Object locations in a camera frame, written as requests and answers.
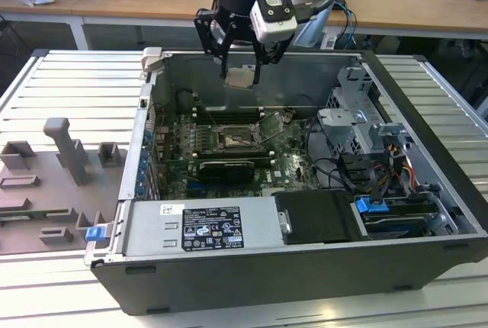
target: side panel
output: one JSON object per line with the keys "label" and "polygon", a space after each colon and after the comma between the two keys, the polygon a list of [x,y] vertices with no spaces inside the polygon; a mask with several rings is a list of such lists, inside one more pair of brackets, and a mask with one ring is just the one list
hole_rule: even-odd
{"label": "side panel", "polygon": [[486,240],[266,256],[94,264],[92,272],[129,315],[276,304],[419,289]]}

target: label sticker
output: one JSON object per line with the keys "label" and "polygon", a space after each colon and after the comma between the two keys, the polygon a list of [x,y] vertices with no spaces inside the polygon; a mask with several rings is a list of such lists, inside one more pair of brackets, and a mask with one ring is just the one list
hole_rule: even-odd
{"label": "label sticker", "polygon": [[162,204],[159,209],[160,215],[181,215],[185,204]]}
{"label": "label sticker", "polygon": [[185,252],[244,248],[241,214],[238,207],[182,208]]}

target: white label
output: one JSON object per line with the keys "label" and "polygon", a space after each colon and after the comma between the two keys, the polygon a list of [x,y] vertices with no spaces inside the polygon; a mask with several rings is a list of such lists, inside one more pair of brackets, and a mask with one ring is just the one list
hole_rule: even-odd
{"label": "white label", "polygon": [[269,6],[280,6],[282,5],[281,0],[266,0]]}
{"label": "white label", "polygon": [[241,236],[228,236],[227,237],[227,241],[229,243],[241,242],[242,241],[242,237]]}
{"label": "white label", "polygon": [[185,204],[162,204],[159,209],[160,215],[182,215]]}

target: blue tab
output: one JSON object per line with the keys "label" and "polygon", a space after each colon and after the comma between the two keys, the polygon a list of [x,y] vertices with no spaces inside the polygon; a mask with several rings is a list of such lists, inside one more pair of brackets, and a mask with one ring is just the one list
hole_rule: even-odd
{"label": "blue tab", "polygon": [[105,234],[107,227],[89,227],[86,230],[85,240],[87,242],[103,242],[105,241]]}
{"label": "blue tab", "polygon": [[369,197],[361,197],[355,203],[360,214],[364,212],[388,212],[390,210],[385,201],[375,204],[371,202]]}

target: black plastic cover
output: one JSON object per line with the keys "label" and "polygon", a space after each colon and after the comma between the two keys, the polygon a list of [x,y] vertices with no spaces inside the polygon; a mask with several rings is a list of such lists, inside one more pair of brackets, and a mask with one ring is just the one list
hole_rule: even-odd
{"label": "black plastic cover", "polygon": [[346,191],[317,189],[279,192],[274,195],[278,211],[287,212],[291,233],[285,244],[344,243],[361,240],[352,213],[353,197]]}

